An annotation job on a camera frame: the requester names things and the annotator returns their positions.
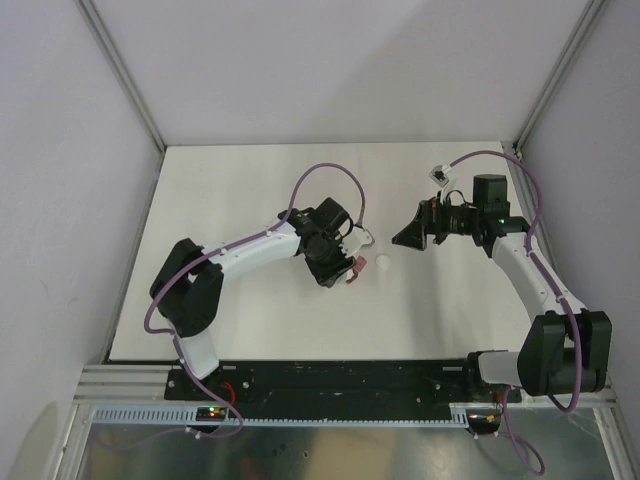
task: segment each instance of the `gray floor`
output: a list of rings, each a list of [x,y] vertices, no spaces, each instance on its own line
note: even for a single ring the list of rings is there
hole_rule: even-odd
[[[545,479],[613,479],[591,410],[513,410],[517,433],[542,454]],[[125,445],[166,427],[98,427]],[[409,428],[247,428],[226,440],[172,434],[112,452],[90,442],[82,480],[386,480],[536,478],[508,439],[473,440],[464,430]]]

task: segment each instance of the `gray wall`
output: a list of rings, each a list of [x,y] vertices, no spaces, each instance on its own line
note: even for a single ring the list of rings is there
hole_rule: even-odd
[[[0,478],[34,480],[104,341],[158,157],[71,0],[2,2],[0,70]]]
[[[586,0],[96,0],[169,145],[513,140]]]
[[[525,149],[567,285],[613,322],[611,377],[640,448],[640,3],[612,1]]]

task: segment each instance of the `white table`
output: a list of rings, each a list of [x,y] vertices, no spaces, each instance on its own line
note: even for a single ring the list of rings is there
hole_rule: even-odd
[[[173,245],[253,233],[287,206],[298,177],[319,162],[349,168],[367,194],[365,227],[376,239],[351,285],[319,287],[302,257],[272,263],[225,284],[213,328],[222,359],[415,359],[470,351],[519,350],[529,319],[503,272],[470,237],[451,236],[426,252],[394,246],[418,201],[435,195],[437,164],[498,142],[172,147],[168,150],[113,341],[111,360],[173,360],[170,338],[142,323],[149,287]],[[512,215],[520,214],[502,159],[477,157],[456,168],[467,199],[481,173],[509,178]],[[314,172],[299,208],[331,196],[352,216],[358,190],[335,169]],[[391,267],[376,266],[379,254]],[[152,325],[166,321],[156,312]]]

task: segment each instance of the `connector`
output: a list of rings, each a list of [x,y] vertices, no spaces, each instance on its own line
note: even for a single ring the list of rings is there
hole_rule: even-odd
[[[437,165],[429,173],[429,177],[436,182],[441,188],[444,188],[451,178],[448,173],[451,171],[450,165]]]

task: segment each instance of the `metal beam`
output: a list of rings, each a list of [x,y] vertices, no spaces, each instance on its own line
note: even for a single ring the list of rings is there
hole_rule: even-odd
[[[149,113],[149,108],[142,99],[140,91],[136,87],[133,78],[129,74],[122,56],[118,52],[118,49],[116,48],[111,35],[109,35],[109,31],[102,21],[100,13],[93,3],[93,0],[75,0],[75,2],[78,6],[78,9],[80,10],[80,13],[82,14],[82,17],[87,22],[89,30],[91,30],[91,33],[93,33],[98,46],[102,50],[102,53],[104,53],[104,56],[107,59],[111,70],[118,79],[122,90],[129,99],[131,106],[140,117],[142,124],[144,125],[149,137],[151,138],[151,141],[158,149],[158,152],[164,153],[167,146],[162,139],[160,130],[153,120],[151,113]]]
[[[593,32],[595,25],[602,17],[609,1],[610,0],[590,0],[582,11],[578,23],[573,28],[569,40],[567,40],[560,57],[551,70],[551,75],[549,75],[547,82],[542,88],[542,92],[540,92],[535,102],[535,106],[529,113],[524,126],[516,138],[516,150],[522,150],[522,147],[527,143],[527,140],[529,140],[531,132],[558,93],[562,82]]]

